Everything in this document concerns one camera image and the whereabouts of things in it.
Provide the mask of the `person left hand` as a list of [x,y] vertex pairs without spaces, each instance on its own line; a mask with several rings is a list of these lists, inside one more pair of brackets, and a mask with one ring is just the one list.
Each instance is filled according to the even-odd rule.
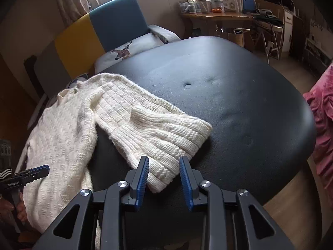
[[12,212],[14,209],[17,211],[17,218],[24,223],[27,220],[27,213],[23,200],[23,194],[21,192],[19,193],[19,202],[17,206],[14,206],[8,200],[1,197],[1,215],[9,216],[9,212]]

